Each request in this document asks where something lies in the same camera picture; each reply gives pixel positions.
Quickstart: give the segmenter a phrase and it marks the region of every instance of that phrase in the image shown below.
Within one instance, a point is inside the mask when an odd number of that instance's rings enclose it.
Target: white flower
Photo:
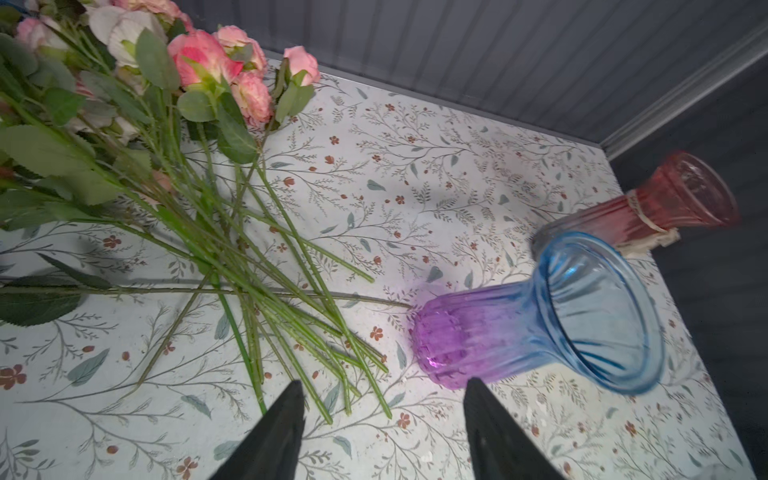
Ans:
[[[98,40],[107,45],[107,50],[118,67],[138,68],[134,49],[139,35],[148,28],[152,33],[166,41],[165,32],[160,22],[149,12],[129,12],[124,8],[108,5],[96,8],[88,21],[91,31]]]

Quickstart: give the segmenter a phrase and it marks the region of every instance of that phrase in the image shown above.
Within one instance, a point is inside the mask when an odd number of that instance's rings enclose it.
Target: pink rose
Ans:
[[[56,30],[60,28],[52,18],[42,17],[42,21],[40,21],[33,17],[27,17],[16,26],[16,38],[31,50],[37,50],[40,47],[66,50],[67,44],[46,25]]]
[[[126,10],[143,10],[158,14],[161,20],[169,25],[180,18],[187,31],[194,30],[190,16],[182,12],[179,6],[170,0],[114,0],[112,4]]]
[[[258,71],[262,76],[266,70],[266,57],[264,52],[259,46],[259,42],[249,38],[246,32],[240,30],[234,25],[228,27],[219,28],[219,31],[214,33],[214,37],[219,41],[224,51],[231,55],[235,48],[242,48],[248,44],[253,46],[253,54],[250,56],[250,61],[246,62],[245,69],[249,69],[250,64],[253,64],[253,69]]]
[[[306,53],[306,50],[304,50],[304,47],[301,45],[298,47],[286,48],[283,57],[288,59],[288,68],[290,68],[291,76],[294,76],[302,70],[306,70],[306,76],[301,81],[302,86],[320,81],[320,71],[317,69],[317,58]]]
[[[219,42],[210,33],[202,30],[178,35],[168,44],[168,53],[176,63],[184,87],[203,81],[187,60],[198,63],[216,81],[221,81],[224,77],[227,83],[231,83],[243,70],[242,61],[227,57]]]
[[[232,95],[251,127],[260,127],[272,117],[272,97],[257,71],[249,70],[237,75],[232,84]]]

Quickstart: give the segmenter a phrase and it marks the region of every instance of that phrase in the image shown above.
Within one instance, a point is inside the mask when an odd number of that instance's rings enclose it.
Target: flower bouquet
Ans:
[[[345,296],[328,290],[315,260],[328,257],[372,278],[297,233],[260,159],[270,133],[290,124],[313,96],[316,59],[303,47],[288,48],[267,87],[270,67],[256,41],[234,26],[213,35],[196,30],[169,0],[55,0],[28,8],[34,13],[22,19],[4,7],[0,22],[3,228],[109,224],[189,260],[203,279],[195,289],[130,288],[44,257],[67,278],[6,283],[0,319],[50,322],[87,294],[192,292],[138,387],[195,298],[216,294],[263,412],[266,342],[332,422],[288,336],[338,377],[347,412],[350,396],[360,395],[345,373],[351,366],[364,372],[391,418],[372,372],[386,372],[382,355],[350,332],[335,302]],[[200,145],[202,159],[184,153],[188,138]],[[214,162],[216,151],[229,160],[225,165]],[[234,187],[220,182],[221,169]],[[266,258],[249,228],[256,222],[282,236],[308,288]]]

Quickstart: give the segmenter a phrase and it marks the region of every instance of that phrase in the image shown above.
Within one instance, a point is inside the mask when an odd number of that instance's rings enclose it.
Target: table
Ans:
[[[536,228],[620,194],[602,151],[324,75],[304,113],[268,142],[270,178],[305,237],[376,278],[367,284],[322,262],[333,290],[422,305],[448,292],[523,280]],[[277,236],[262,236],[276,261]],[[35,254],[133,286],[194,287],[188,262],[106,226],[49,224],[2,235],[0,270],[44,269]],[[632,260],[655,298],[667,342],[661,383],[623,397],[550,365],[492,385],[520,426],[570,478],[754,478],[750,464],[664,281],[650,257]],[[283,265],[293,272],[291,266]],[[302,282],[298,269],[291,273]],[[216,299],[190,311],[149,378],[137,380],[188,294],[89,296],[42,326],[0,326],[13,377],[0,390],[0,478],[202,479],[260,417]],[[314,408],[297,478],[472,478],[462,392],[414,363],[411,313],[350,300],[350,326],[384,355],[387,419],[366,381],[347,417],[336,380],[294,348],[326,404]],[[267,353],[267,405],[288,378]],[[75,371],[78,381],[68,379]]]

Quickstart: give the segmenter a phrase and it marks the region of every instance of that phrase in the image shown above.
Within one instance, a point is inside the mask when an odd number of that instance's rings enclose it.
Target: red glass vase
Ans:
[[[547,223],[534,235],[531,249],[538,259],[550,240],[566,231],[589,233],[621,250],[677,227],[725,227],[738,221],[736,199],[720,175],[678,151],[637,189]]]

